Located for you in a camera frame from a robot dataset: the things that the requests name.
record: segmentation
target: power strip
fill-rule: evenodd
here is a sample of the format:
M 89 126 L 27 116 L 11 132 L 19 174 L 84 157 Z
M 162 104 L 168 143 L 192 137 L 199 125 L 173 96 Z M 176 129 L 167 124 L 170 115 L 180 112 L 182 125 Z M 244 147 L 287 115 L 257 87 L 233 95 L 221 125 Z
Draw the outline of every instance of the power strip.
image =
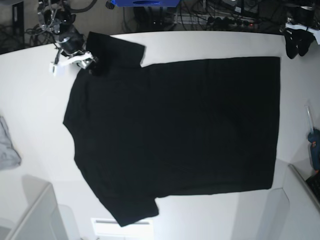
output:
M 229 27 L 240 27 L 240 28 L 246 28 L 248 30 L 257 30 L 259 27 L 259 24 L 256 23 L 256 20 L 254 18 L 250 17 L 242 17 L 242 16 L 232 16 L 230 13 L 224 13 L 224 12 L 216 12 L 214 15 L 208 15 L 208 14 L 198 14 L 198 15 L 191 15 L 188 13 L 182 13 L 175 14 L 174 15 L 174 23 L 175 24 L 192 24 L 192 25 L 207 25 L 208 19 L 212 17 L 212 24 L 218 20 L 220 21 L 226 21 L 227 25 Z

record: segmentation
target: t-shirt sleeve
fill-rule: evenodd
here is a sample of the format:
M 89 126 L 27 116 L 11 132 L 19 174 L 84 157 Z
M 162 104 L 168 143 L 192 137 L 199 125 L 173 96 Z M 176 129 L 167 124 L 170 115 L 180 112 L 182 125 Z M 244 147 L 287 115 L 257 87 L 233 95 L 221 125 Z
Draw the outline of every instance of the t-shirt sleeve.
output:
M 140 63 L 145 54 L 143 45 L 96 32 L 89 33 L 86 50 L 98 58 L 98 65 L 104 71 L 141 68 Z
M 121 227 L 159 214 L 153 198 L 99 197 L 99 200 Z

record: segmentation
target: white table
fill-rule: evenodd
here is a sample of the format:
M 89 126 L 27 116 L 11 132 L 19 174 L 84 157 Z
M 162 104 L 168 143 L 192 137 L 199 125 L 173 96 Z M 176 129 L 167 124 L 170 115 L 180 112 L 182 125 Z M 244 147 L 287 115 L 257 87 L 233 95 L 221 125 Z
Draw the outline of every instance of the white table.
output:
M 142 66 L 195 59 L 249 56 L 281 57 L 280 129 L 274 188 L 282 187 L 286 163 L 310 172 L 309 102 L 320 127 L 320 48 L 313 44 L 305 57 L 287 58 L 279 35 L 239 32 L 150 32 L 116 38 L 146 46 Z M 62 125 L 70 89 L 79 71 L 71 66 L 65 76 L 48 73 L 53 45 L 0 55 L 0 114 L 9 126 L 22 166 L 0 172 L 0 218 L 13 222 L 26 208 L 21 176 L 30 174 L 53 183 L 60 204 L 72 208 L 81 236 L 94 239 L 90 218 L 110 218 L 84 182 L 74 163 L 74 143 Z M 170 196 L 157 199 L 160 215 L 153 218 L 156 240 L 254 239 L 268 191 L 212 196 Z

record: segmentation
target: cable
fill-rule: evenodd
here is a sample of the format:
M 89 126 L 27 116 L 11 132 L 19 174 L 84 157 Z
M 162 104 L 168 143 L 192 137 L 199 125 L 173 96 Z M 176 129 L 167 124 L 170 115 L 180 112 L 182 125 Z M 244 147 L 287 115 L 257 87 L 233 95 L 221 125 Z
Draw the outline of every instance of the cable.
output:
M 182 26 L 184 28 L 185 31 L 188 31 L 185 27 L 185 24 L 184 24 L 184 21 L 182 19 L 182 2 L 180 3 L 180 18 L 181 18 L 181 23 L 182 23 Z
M 92 0 L 92 2 L 89 4 L 89 6 L 81 9 L 73 9 L 68 5 L 65 5 L 64 7 L 70 11 L 72 14 L 80 14 L 89 11 L 95 4 L 97 0 Z
M 123 29 L 122 29 L 122 31 L 123 31 L 124 33 L 127 33 L 127 32 L 129 32 L 130 34 L 133 33 L 133 31 L 132 31 L 131 28 L 128 26 L 127 21 L 126 21 L 125 7 L 123 7 L 123 22 L 122 22 L 122 23 L 124 24 L 125 30 L 126 30 L 126 31 L 123 31 Z
M 0 37 L 4 36 L 3 39 L 0 39 L 0 50 L 1 49 L 14 49 L 14 50 L 19 50 L 23 48 L 23 43 L 20 39 L 20 37 L 14 36 L 6 31 L 6 29 L 12 28 L 12 26 L 4 26 L 0 24 Z M 12 40 L 14 42 L 14 47 L 12 44 L 7 44 L 7 41 Z
M 58 11 L 58 7 L 54 11 L 53 18 L 51 19 L 51 22 L 50 22 L 49 26 L 47 26 L 44 30 L 41 30 L 41 28 L 38 29 L 38 30 L 35 30 L 34 28 L 28 28 L 24 33 L 29 34 L 29 35 L 41 35 L 41 34 L 43 34 L 49 28 L 51 28 L 51 26 L 52 26 L 52 24 L 54 22 L 54 19 L 56 17 L 57 11 Z
M 257 0 L 256 3 L 253 6 L 249 6 L 249 10 L 248 12 L 250 12 L 252 9 L 254 9 L 256 6 L 258 6 L 259 4 L 261 4 L 262 2 L 264 2 L 265 0 Z
M 188 13 L 189 13 L 189 17 L 190 17 L 190 21 L 191 21 L 191 27 L 192 27 L 192 30 L 195 30 L 195 28 L 194 28 L 194 22 L 193 22 L 193 20 L 192 20 L 192 16 L 191 16 L 191 13 L 190 13 L 189 7 L 186 5 L 185 0 L 182 0 L 182 2 L 183 2 L 183 4 L 184 4 L 184 6 L 186 7 L 186 10 L 187 10 L 187 11 L 188 11 Z
M 54 35 L 51 32 L 46 31 L 46 32 L 43 32 L 42 34 L 35 34 L 38 31 L 41 31 L 39 24 L 35 25 L 33 28 L 28 28 L 25 31 L 25 34 L 30 35 L 28 47 L 36 47 L 36 46 L 41 46 L 41 45 L 46 45 L 51 43 L 51 44 L 54 44 L 56 48 L 59 48 L 56 45 Z
M 204 27 L 200 24 L 200 20 L 199 19 L 203 19 L 203 20 L 206 20 L 205 18 L 202 18 L 202 17 L 199 17 L 197 11 L 194 11 L 194 7 L 199 4 L 200 1 L 196 1 L 192 6 L 191 6 L 191 11 L 195 13 L 195 16 L 197 17 L 197 21 L 198 21 L 198 24 L 199 26 L 201 27 L 201 29 L 204 31 Z
M 234 11 L 234 8 L 232 6 L 230 6 L 229 4 L 225 4 L 224 2 L 222 2 L 222 0 L 219 0 L 218 2 L 216 0 L 209 0 L 207 2 L 207 7 L 208 5 L 211 5 L 211 4 L 213 4 L 214 5 L 213 7 L 215 7 L 218 10 Z
M 49 9 L 51 12 L 51 18 L 54 18 L 54 9 L 52 8 L 51 0 L 48 0 Z
M 253 5 L 250 5 L 249 2 L 250 2 L 250 1 L 247 1 L 246 4 L 247 4 L 250 8 L 254 8 L 255 6 L 258 5 L 258 0 L 254 0 L 255 3 L 254 3 Z
M 54 64 L 58 64 L 59 63 L 59 58 L 60 58 L 60 54 L 62 52 L 62 48 L 58 48 L 58 52 L 56 53 L 55 59 L 54 59 Z
M 278 6 L 276 7 L 276 9 L 273 11 L 271 17 L 270 17 L 270 20 L 272 20 L 276 14 L 276 12 L 278 12 L 278 10 L 280 9 L 281 6 L 281 3 L 278 4 Z

